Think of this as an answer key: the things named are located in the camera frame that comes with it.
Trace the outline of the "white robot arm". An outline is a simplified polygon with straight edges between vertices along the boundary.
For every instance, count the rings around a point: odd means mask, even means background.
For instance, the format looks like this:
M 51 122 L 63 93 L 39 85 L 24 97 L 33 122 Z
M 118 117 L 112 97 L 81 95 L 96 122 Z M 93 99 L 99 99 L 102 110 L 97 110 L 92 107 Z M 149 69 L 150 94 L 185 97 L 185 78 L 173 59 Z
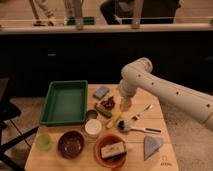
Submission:
M 131 99 L 141 88 L 180 108 L 213 132 L 213 96 L 156 77 L 151 74 L 152 69 L 151 61 L 145 57 L 122 68 L 118 86 L 122 108 L 131 106 Z

